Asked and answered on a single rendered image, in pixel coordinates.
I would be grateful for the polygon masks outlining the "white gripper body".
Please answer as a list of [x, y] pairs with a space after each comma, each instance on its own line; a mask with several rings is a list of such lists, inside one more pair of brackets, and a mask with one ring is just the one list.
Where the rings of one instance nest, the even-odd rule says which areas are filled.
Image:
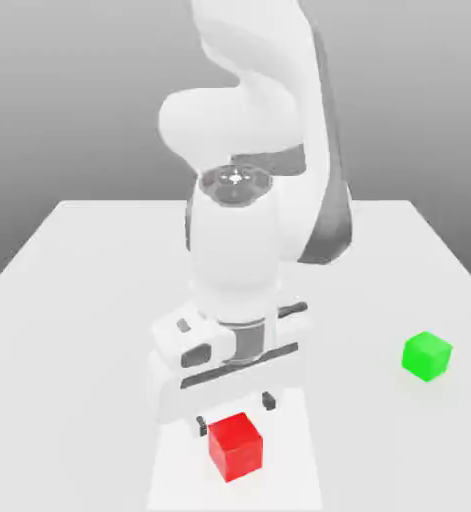
[[159, 347], [153, 349], [153, 415], [165, 425], [257, 392], [300, 387], [312, 324], [307, 318], [280, 318], [277, 345], [243, 363], [209, 360], [183, 368]]

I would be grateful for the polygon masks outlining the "small red cube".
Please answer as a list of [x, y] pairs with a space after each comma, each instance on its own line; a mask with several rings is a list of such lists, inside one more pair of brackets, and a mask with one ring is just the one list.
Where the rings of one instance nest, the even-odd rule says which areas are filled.
[[240, 412], [208, 425], [208, 453], [229, 483], [263, 467], [263, 438]]

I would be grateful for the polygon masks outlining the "small green cube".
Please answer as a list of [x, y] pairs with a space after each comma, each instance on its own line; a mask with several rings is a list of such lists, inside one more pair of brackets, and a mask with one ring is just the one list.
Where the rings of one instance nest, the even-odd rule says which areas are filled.
[[430, 382], [447, 370], [452, 349], [452, 344], [424, 331], [405, 342], [401, 365], [422, 381]]

